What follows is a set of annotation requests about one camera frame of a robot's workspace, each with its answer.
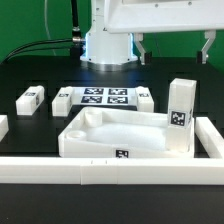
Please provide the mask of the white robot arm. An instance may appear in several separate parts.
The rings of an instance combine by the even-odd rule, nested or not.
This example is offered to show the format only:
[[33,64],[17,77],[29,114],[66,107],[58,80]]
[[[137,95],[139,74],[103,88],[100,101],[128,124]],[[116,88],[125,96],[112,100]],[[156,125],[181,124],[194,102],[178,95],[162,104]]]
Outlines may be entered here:
[[145,33],[203,31],[207,51],[216,32],[224,30],[224,0],[91,0],[92,25],[81,59],[92,65],[124,65],[143,51]]

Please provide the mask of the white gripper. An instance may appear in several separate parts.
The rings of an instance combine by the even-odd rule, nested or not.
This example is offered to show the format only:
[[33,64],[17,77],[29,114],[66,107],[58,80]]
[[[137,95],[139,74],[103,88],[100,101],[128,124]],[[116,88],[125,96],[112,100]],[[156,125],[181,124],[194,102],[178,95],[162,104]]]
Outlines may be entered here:
[[205,64],[215,30],[224,29],[224,0],[105,0],[104,23],[111,33],[135,33],[142,65],[152,59],[142,45],[142,33],[208,30],[196,57],[198,64]]

